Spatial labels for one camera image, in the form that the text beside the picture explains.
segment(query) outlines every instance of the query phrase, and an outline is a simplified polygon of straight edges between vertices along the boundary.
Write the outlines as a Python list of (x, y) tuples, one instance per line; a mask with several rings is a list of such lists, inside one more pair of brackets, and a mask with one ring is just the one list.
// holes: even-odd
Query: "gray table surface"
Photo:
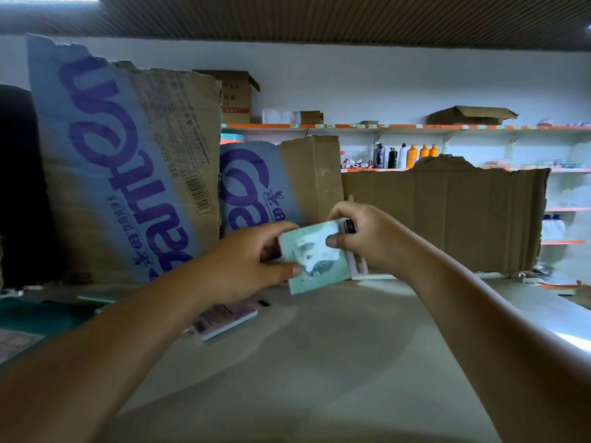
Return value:
[[(590, 351), (591, 313), (537, 286), (487, 281)], [(99, 441), (498, 442), (414, 292), (343, 282), (291, 297), (208, 344), (179, 339)]]

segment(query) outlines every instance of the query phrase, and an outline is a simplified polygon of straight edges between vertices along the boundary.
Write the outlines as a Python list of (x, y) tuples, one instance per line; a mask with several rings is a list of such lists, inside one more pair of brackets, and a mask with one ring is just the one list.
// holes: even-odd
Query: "person's left hand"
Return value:
[(275, 283), (301, 274), (295, 263), (264, 263), (268, 247), (286, 231), (298, 228), (292, 222), (272, 222), (233, 231), (203, 257), (183, 265), (194, 265), (200, 285), (213, 292), (215, 304), (232, 304)]

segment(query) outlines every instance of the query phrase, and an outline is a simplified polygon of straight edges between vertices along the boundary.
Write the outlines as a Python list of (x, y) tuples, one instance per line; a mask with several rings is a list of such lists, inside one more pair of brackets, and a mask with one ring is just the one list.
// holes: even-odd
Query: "wall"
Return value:
[[(67, 42), (70, 39), (60, 38)], [(263, 107), (322, 110), (328, 124), (422, 123), (454, 104), (501, 106), (516, 124), (589, 120), (591, 53), (76, 38), (95, 55), (161, 66), (248, 70)], [(0, 83), (28, 87), (22, 36), (0, 36)]]

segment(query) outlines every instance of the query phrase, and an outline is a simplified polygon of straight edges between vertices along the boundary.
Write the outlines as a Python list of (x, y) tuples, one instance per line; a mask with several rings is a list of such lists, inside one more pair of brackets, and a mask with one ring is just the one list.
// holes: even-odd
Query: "corrugated ceiling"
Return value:
[(0, 2), (0, 34), (591, 51), (591, 0), (100, 1)]

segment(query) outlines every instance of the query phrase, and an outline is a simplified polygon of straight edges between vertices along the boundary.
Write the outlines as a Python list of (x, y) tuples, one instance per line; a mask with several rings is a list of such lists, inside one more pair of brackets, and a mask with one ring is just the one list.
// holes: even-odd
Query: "forearm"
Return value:
[(490, 286), (432, 245), (408, 275), (506, 441), (575, 441), (586, 424), (587, 356), (526, 320)]
[(3, 370), (0, 441), (91, 440), (210, 307), (211, 286), (196, 292), (198, 270), (187, 264), (166, 274)]

